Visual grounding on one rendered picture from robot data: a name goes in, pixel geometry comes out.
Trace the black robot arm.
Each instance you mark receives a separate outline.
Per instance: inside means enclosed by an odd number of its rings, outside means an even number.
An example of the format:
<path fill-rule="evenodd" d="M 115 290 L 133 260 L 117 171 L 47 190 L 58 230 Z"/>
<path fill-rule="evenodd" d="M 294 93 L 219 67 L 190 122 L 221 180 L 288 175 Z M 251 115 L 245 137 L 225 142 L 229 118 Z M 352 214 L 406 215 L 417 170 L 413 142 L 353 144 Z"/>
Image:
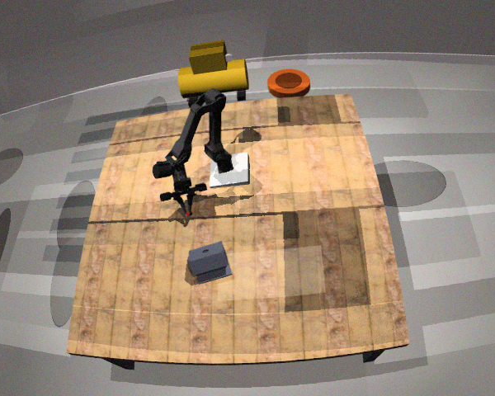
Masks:
<path fill-rule="evenodd" d="M 206 102 L 206 105 L 202 106 Z M 191 157 L 192 140 L 196 132 L 200 118 L 205 113 L 210 113 L 209 138 L 207 144 L 204 144 L 204 152 L 217 163 L 219 173 L 233 170 L 232 155 L 224 150 L 221 139 L 221 112 L 225 107 L 226 96 L 211 88 L 208 92 L 200 95 L 198 100 L 191 106 L 186 123 L 181 132 L 179 140 L 172 146 L 171 151 L 165 159 L 167 161 L 157 162 L 153 165 L 153 176 L 156 179 L 170 177 L 186 173 L 185 164 Z M 172 156 L 175 159 L 172 158 Z M 175 179 L 175 180 L 174 180 Z M 173 187 L 176 193 L 187 191 L 191 186 L 190 177 L 182 177 L 181 180 L 173 178 Z"/>

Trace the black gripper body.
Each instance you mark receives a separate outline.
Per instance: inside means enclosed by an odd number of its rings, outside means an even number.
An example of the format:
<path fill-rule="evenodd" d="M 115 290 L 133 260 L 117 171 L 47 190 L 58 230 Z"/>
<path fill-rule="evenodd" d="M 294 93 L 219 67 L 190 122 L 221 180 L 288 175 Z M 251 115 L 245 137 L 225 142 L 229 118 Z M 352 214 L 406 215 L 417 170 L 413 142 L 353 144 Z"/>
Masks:
<path fill-rule="evenodd" d="M 185 173 L 182 173 L 182 174 L 178 174 L 178 175 L 175 175 L 172 177 L 172 180 L 173 178 L 177 178 L 177 180 L 181 180 L 182 177 L 187 177 Z M 164 192 L 160 195 L 160 200 L 161 201 L 166 201 L 166 200 L 171 200 L 171 198 L 177 198 L 177 197 L 181 197 L 181 195 L 183 194 L 187 194 L 187 195 L 190 195 L 190 194 L 195 194 L 195 191 L 206 191 L 207 190 L 207 187 L 206 187 L 206 184 L 204 182 L 202 183 L 199 183 L 199 184 L 195 184 L 194 187 L 188 187 L 187 188 L 187 191 L 182 191 L 182 192 Z"/>

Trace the grey sloped panel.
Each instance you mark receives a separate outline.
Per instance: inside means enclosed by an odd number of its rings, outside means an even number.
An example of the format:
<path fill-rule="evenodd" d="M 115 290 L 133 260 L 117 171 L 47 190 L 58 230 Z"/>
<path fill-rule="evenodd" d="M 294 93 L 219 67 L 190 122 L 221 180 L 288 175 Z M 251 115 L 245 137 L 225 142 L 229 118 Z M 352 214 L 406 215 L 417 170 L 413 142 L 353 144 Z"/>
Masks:
<path fill-rule="evenodd" d="M 199 284 L 233 274 L 222 241 L 190 250 L 188 262 Z"/>

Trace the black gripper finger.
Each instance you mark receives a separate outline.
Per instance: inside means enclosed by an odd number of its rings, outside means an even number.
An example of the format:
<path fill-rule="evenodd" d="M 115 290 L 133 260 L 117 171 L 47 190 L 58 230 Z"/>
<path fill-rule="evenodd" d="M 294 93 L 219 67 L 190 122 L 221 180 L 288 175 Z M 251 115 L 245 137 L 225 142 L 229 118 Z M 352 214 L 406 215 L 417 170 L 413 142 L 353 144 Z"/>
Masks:
<path fill-rule="evenodd" d="M 186 195 L 189 213 L 191 213 L 191 205 L 192 205 L 192 201 L 193 201 L 193 196 L 195 196 L 195 195 L 196 194 L 194 194 L 194 193 L 190 194 L 190 195 Z"/>
<path fill-rule="evenodd" d="M 186 208 L 185 208 L 184 203 L 183 203 L 183 198 L 182 197 L 177 197 L 177 198 L 174 198 L 173 200 L 176 200 L 180 204 L 180 206 L 184 210 L 184 213 L 186 214 Z"/>

